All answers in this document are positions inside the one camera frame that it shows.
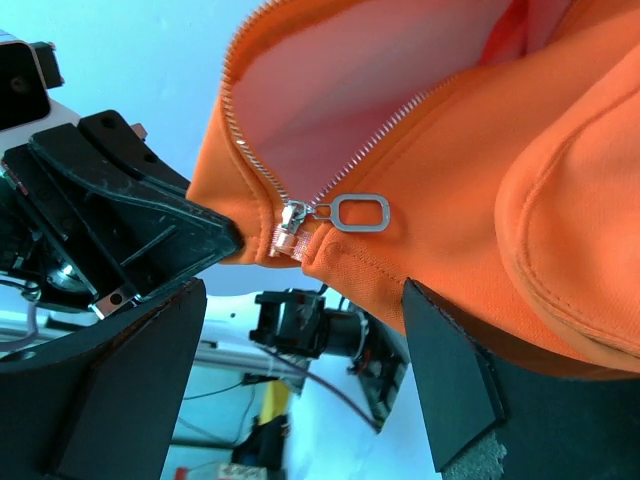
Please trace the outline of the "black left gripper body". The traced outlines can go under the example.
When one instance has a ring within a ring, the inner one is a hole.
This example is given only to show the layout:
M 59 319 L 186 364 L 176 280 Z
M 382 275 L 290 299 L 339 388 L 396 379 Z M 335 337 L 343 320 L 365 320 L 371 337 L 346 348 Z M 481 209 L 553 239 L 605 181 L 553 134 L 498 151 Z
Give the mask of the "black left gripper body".
M 125 284 L 72 205 L 73 192 L 28 146 L 2 155 L 1 273 L 23 281 L 23 297 L 41 308 L 104 319 L 125 306 Z

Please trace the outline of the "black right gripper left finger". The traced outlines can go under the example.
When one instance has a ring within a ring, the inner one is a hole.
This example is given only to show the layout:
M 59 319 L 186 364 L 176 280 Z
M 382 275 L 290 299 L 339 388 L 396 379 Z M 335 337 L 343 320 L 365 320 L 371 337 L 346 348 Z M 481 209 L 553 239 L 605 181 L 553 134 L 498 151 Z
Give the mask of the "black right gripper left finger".
M 159 478 L 206 303 L 192 279 L 2 359 L 2 478 Z

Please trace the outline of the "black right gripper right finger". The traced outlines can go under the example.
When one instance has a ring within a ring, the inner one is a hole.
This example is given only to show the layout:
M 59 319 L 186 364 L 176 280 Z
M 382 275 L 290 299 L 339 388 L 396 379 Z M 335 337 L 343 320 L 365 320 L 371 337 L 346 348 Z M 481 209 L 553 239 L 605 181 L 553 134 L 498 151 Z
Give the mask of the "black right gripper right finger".
M 636 479 L 639 383 L 555 378 L 484 348 L 464 311 L 407 280 L 407 341 L 435 470 L 445 479 Z

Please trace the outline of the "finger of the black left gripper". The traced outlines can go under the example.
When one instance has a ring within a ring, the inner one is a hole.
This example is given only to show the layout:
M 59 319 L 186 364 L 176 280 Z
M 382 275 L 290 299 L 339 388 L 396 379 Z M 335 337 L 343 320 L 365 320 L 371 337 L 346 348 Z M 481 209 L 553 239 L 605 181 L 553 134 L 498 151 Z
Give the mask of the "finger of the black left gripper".
M 74 185 L 71 203 L 125 284 L 157 297 L 243 246 L 233 221 L 186 198 L 172 170 L 114 110 L 33 134 L 27 146 Z

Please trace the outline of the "orange jacket with pink lining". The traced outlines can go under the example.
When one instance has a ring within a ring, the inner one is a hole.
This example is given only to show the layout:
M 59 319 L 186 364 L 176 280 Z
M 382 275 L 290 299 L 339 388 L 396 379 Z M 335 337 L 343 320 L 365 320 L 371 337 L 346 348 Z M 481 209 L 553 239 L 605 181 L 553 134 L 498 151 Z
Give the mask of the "orange jacket with pink lining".
M 227 51 L 187 196 L 235 263 L 404 331 L 414 280 L 491 352 L 639 373 L 639 5 L 271 1 Z

